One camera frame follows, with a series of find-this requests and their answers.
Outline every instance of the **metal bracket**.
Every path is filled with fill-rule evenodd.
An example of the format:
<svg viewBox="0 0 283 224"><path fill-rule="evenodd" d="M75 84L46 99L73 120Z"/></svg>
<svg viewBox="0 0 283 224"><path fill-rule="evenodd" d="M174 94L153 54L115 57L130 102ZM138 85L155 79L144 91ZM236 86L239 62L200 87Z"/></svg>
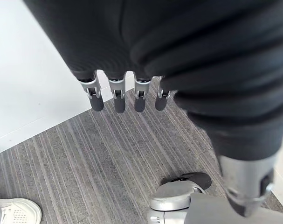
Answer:
<svg viewBox="0 0 283 224"><path fill-rule="evenodd" d="M159 98L165 97L166 99L168 99L170 97L170 92L171 91L164 92L164 90L161 89L161 87L159 85L159 88L158 88L158 97Z"/></svg>
<svg viewBox="0 0 283 224"><path fill-rule="evenodd" d="M146 98L146 95L149 91L150 88L150 82L151 81L141 81L137 80L135 77L135 82L134 82L134 89L135 89L135 98L138 99L139 97L142 97L143 99Z"/></svg>
<svg viewBox="0 0 283 224"><path fill-rule="evenodd" d="M116 91L119 90L121 91L121 99L124 98L124 93L126 92L126 81L125 78L121 79L121 80L108 80L109 81L109 85L110 85L110 89L111 89L111 93L113 95L113 98L116 99L117 95L116 95Z"/></svg>
<svg viewBox="0 0 283 224"><path fill-rule="evenodd" d="M84 83L81 81L79 82L90 99L92 99L92 95L96 95L97 98L101 97L101 85L99 83L97 75L96 75L96 78L89 83Z"/></svg>

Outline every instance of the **silver metal joint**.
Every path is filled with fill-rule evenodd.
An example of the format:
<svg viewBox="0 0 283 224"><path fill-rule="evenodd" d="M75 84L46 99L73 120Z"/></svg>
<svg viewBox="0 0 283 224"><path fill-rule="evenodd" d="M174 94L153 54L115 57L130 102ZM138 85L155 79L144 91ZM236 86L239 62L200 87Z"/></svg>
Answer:
<svg viewBox="0 0 283 224"><path fill-rule="evenodd" d="M134 82L134 89L135 89L135 98L138 99L139 97L142 97L143 99L146 98L146 95L150 88L150 82L151 81L141 81L137 80L135 76L135 82Z"/></svg>
<svg viewBox="0 0 283 224"><path fill-rule="evenodd" d="M255 161L220 156L219 162L230 204L240 215L251 216L272 190L276 154Z"/></svg>
<svg viewBox="0 0 283 224"><path fill-rule="evenodd" d="M113 98L117 98L117 91L120 91L121 99L124 98L124 94L126 92L126 81L125 78L121 80L108 80L111 93L113 95Z"/></svg>
<svg viewBox="0 0 283 224"><path fill-rule="evenodd" d="M158 88L158 97L159 98L162 98L162 97L165 97L166 99L168 99L170 97L170 91L165 91L163 90L160 85L159 85L159 88Z"/></svg>
<svg viewBox="0 0 283 224"><path fill-rule="evenodd" d="M97 98L101 97L101 85L99 83L98 77L95 74L96 78L88 83L80 82L81 86L83 87L84 91L87 93L87 96L92 99L93 95L96 95Z"/></svg>

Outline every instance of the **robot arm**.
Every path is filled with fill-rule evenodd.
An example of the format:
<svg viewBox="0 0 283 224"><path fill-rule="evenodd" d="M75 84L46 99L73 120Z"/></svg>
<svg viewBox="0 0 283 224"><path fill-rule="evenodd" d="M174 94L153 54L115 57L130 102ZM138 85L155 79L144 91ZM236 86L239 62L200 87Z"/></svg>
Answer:
<svg viewBox="0 0 283 224"><path fill-rule="evenodd" d="M115 86L135 71L145 88L136 102L162 76L161 90L176 90L210 137L234 210L250 216L263 202L283 136L283 0L25 3L92 104L101 101L96 69Z"/></svg>

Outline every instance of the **gray carpet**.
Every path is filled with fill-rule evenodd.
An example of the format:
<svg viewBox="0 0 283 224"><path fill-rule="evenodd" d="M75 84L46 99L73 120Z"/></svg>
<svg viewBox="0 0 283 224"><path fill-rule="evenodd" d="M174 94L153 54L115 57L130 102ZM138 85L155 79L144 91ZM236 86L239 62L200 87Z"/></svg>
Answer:
<svg viewBox="0 0 283 224"><path fill-rule="evenodd" d="M164 177L205 171L208 194L224 197L216 159L206 134L172 99L154 108L152 83L143 113L113 101L102 112L86 111L0 154L0 198L35 201L48 224L146 223L150 195ZM271 195L264 207L283 212Z"/></svg>

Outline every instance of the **shoe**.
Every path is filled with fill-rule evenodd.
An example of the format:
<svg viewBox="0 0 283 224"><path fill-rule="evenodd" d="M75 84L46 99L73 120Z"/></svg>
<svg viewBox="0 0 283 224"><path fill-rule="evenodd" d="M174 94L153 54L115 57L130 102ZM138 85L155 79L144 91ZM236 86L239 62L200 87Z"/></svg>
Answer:
<svg viewBox="0 0 283 224"><path fill-rule="evenodd" d="M25 198L0 199L0 224L40 224L40 207Z"/></svg>

